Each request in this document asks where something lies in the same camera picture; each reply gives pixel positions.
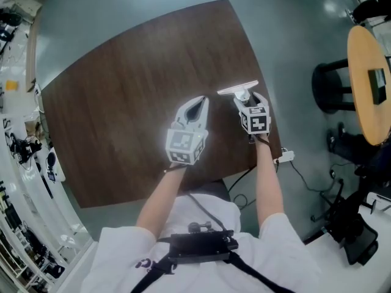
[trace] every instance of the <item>black chair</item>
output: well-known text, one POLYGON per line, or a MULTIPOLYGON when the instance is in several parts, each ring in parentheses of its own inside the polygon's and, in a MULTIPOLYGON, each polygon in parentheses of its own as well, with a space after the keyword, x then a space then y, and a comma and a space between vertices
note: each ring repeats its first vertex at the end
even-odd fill
POLYGON ((368 194, 368 179, 361 178, 359 190, 344 199, 341 194, 343 190, 343 180, 340 179, 340 189, 334 200, 331 202, 325 194, 320 193, 321 198, 330 206, 330 208, 318 218, 314 216, 311 220, 316 222, 325 219, 326 224, 321 231, 315 233, 312 237, 304 241, 310 243, 317 237, 323 235, 326 230, 333 239, 345 249, 346 256, 350 265, 359 263, 365 265, 369 259, 378 250, 378 233, 368 226, 362 216, 359 214, 360 205, 371 208, 371 213, 375 209, 375 204, 369 205, 364 202, 368 194))

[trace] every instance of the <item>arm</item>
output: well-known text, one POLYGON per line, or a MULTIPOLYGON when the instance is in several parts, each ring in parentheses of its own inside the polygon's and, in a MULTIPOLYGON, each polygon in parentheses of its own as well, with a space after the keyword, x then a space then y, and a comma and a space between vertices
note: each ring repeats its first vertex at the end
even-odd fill
POLYGON ((136 226, 159 238, 177 197, 186 167, 166 173, 141 209, 136 226))
POLYGON ((282 193, 270 147, 255 139, 257 147, 257 214, 259 226, 278 212, 283 212, 282 193))

